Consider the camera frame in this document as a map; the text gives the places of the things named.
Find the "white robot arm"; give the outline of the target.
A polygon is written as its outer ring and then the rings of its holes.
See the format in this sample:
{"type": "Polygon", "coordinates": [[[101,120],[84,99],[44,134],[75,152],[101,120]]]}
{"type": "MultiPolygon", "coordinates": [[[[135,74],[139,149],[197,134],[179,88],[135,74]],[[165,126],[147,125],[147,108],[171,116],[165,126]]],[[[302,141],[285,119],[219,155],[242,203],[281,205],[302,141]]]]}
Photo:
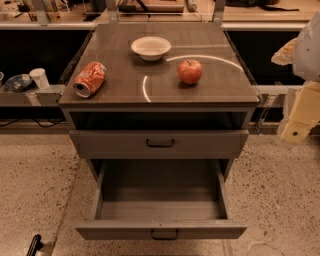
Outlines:
{"type": "Polygon", "coordinates": [[[295,92],[293,107],[280,133],[283,141],[300,144],[320,121],[320,12],[271,57],[271,62],[291,64],[293,73],[305,80],[295,92]]]}

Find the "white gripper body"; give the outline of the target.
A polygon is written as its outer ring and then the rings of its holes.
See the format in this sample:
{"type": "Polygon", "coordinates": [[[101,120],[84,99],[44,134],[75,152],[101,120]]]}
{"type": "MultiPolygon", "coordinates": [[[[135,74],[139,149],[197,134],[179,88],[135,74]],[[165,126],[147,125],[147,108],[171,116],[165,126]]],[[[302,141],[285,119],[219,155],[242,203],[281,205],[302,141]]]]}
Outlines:
{"type": "Polygon", "coordinates": [[[303,125],[316,125],[320,121],[320,82],[309,81],[295,93],[289,121],[303,125]]]}

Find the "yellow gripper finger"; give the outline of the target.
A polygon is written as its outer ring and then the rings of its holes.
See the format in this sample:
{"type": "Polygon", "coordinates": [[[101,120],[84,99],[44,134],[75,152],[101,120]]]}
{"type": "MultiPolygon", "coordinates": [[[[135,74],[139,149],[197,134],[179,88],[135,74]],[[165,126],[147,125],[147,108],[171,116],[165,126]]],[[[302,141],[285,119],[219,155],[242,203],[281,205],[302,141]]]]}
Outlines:
{"type": "Polygon", "coordinates": [[[288,121],[280,133],[280,138],[286,143],[298,145],[309,135],[310,130],[307,125],[288,121]]]}

